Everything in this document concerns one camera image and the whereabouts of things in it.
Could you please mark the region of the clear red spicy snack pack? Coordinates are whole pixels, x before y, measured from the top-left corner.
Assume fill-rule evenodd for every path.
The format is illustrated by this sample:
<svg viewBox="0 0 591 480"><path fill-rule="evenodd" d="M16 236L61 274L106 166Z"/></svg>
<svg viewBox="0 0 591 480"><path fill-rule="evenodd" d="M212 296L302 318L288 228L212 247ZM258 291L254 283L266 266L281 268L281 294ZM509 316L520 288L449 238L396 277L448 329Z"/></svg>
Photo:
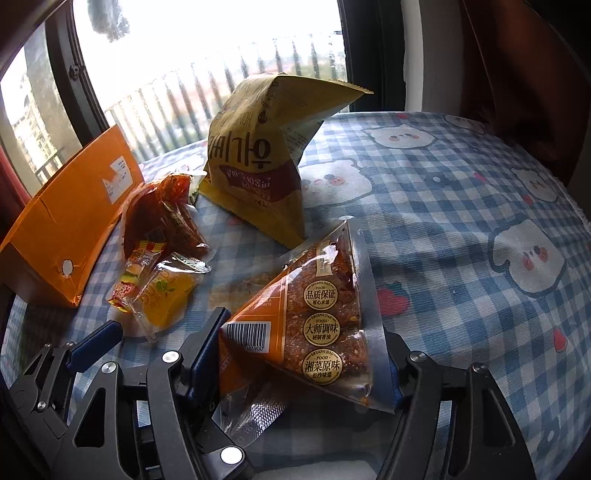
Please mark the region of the clear red spicy snack pack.
<svg viewBox="0 0 591 480"><path fill-rule="evenodd" d="M164 243L163 253L208 260L212 249L188 212L188 174L170 174L138 186L122 215L122 249L129 258L141 241Z"/></svg>

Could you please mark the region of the black window frame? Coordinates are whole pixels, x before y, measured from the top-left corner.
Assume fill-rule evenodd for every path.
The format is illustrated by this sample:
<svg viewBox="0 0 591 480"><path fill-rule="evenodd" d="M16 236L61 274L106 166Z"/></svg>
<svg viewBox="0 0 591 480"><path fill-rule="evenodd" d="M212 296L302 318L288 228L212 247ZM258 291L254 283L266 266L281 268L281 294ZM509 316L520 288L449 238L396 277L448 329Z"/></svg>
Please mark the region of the black window frame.
<svg viewBox="0 0 591 480"><path fill-rule="evenodd" d="M119 1L129 33L161 38L204 39L216 47L230 37L342 32L343 81L367 89L355 112L394 111L405 106L404 23L398 1ZM75 133L82 142L110 126L82 65L80 40L101 35L92 28L87 1L67 1L46 22L46 40L56 83Z"/></svg>

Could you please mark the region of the hanging grey towel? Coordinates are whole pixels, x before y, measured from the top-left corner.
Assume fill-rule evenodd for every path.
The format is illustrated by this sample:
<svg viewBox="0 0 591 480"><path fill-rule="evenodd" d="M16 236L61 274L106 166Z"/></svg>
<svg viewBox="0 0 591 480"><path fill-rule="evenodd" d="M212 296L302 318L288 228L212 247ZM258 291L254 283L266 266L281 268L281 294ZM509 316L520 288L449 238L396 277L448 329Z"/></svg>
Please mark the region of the hanging grey towel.
<svg viewBox="0 0 591 480"><path fill-rule="evenodd" d="M118 0L88 0L87 10L93 30L109 42L129 33L129 23Z"/></svg>

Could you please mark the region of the red curtain left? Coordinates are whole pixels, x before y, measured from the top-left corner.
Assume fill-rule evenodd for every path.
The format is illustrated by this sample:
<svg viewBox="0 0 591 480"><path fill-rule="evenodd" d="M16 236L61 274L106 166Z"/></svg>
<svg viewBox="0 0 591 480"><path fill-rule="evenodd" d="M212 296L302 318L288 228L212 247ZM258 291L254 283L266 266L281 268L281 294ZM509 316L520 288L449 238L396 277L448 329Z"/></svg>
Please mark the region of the red curtain left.
<svg viewBox="0 0 591 480"><path fill-rule="evenodd" d="M0 148L0 233L4 239L31 196L16 175L3 148Z"/></svg>

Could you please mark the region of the blue checked tablecloth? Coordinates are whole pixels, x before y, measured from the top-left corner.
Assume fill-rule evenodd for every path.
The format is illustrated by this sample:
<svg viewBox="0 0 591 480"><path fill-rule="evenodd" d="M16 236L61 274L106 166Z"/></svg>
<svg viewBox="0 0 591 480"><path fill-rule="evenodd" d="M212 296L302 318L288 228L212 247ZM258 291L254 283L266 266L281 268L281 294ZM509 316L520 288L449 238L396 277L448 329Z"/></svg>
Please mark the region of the blue checked tablecloth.
<svg viewBox="0 0 591 480"><path fill-rule="evenodd" d="M558 479L590 430L590 223L523 149L475 122L433 113L341 114L301 159L308 235L360 221L386 328L443 365L487 364L522 429L538 479ZM147 363L199 330L240 280L286 249L206 198L216 250L186 315L157 343L126 339L76 378L71 408L101 364ZM16 298L1 350L8 386L46 343L78 341L111 317L122 268L117 227L77 310ZM233 292L245 297L230 300ZM257 479L375 479L394 418L315 389L247 448Z"/></svg>

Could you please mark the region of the orange cardboard box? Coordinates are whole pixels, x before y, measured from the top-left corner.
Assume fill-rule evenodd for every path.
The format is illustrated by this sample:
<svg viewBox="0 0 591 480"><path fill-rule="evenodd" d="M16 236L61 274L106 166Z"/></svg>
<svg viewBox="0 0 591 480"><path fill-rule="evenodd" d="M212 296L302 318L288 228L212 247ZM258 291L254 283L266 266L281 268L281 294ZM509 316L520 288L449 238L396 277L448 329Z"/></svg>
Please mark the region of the orange cardboard box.
<svg viewBox="0 0 591 480"><path fill-rule="evenodd" d="M30 304L75 308L141 170L115 125L43 185L1 244L1 282Z"/></svg>

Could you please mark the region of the yellow Korean chip bag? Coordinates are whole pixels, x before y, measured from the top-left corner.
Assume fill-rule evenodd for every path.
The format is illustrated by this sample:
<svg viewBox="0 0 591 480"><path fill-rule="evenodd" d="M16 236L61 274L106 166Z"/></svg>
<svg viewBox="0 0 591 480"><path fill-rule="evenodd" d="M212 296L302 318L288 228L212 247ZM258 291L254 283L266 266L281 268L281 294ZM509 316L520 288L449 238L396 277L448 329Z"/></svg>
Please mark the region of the yellow Korean chip bag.
<svg viewBox="0 0 591 480"><path fill-rule="evenodd" d="M246 78L209 126L200 194L284 247L297 247L305 238L298 163L325 119L365 94L339 80Z"/></svg>

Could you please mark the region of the yellow jelly candy packet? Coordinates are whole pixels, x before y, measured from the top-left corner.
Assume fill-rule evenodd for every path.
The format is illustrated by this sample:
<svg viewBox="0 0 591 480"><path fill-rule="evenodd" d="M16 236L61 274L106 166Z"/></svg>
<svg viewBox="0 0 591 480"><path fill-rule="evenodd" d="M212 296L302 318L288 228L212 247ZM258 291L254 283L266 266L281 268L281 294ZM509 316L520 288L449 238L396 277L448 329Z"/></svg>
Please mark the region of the yellow jelly candy packet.
<svg viewBox="0 0 591 480"><path fill-rule="evenodd" d="M156 263L130 301L134 320L148 341L183 318L190 294L209 272L205 261L176 252Z"/></svg>

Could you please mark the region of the brown curtain right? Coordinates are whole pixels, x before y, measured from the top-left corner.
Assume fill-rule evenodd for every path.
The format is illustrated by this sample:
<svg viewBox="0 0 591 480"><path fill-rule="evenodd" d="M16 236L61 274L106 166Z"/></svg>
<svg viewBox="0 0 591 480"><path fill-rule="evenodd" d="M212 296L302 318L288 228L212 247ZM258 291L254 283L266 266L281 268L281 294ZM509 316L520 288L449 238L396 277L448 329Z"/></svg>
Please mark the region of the brown curtain right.
<svg viewBox="0 0 591 480"><path fill-rule="evenodd" d="M590 81L574 52L526 1L465 1L494 105L495 134L563 183L573 178L590 116Z"/></svg>

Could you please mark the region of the balcony railing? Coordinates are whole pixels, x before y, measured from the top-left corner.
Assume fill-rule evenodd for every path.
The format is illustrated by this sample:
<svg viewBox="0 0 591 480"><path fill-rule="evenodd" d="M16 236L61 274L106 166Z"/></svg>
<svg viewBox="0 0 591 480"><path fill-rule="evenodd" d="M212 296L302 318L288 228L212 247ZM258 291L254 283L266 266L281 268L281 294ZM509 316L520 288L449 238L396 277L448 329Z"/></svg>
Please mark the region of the balcony railing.
<svg viewBox="0 0 591 480"><path fill-rule="evenodd" d="M344 80L342 32L230 37L216 47L204 39L127 34L81 38L83 63L108 125L117 125L139 162L206 136L213 116L246 77L287 73ZM47 43L19 54L16 83L22 110L14 121L27 165L45 184L80 148L49 65Z"/></svg>

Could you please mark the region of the small burger gummy packet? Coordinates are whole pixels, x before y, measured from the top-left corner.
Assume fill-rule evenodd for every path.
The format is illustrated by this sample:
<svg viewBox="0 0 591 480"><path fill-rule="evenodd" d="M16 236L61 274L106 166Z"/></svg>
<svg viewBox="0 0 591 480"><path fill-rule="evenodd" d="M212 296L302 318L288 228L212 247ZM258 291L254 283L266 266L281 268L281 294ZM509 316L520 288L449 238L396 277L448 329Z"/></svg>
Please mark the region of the small burger gummy packet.
<svg viewBox="0 0 591 480"><path fill-rule="evenodd" d="M131 312L131 303L152 268L161 257L166 244L140 241L125 261L123 273L110 289L106 301L124 313Z"/></svg>

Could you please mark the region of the orange triangular snack pack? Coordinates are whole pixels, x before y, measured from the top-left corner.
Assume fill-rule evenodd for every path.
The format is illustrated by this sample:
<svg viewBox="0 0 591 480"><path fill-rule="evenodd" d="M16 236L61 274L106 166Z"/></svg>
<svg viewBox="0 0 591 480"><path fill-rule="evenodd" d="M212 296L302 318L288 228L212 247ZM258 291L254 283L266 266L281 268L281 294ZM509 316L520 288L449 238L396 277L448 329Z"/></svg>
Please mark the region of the orange triangular snack pack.
<svg viewBox="0 0 591 480"><path fill-rule="evenodd" d="M353 217L294 249L221 328L224 341L308 385L394 410L394 384L367 244Z"/></svg>

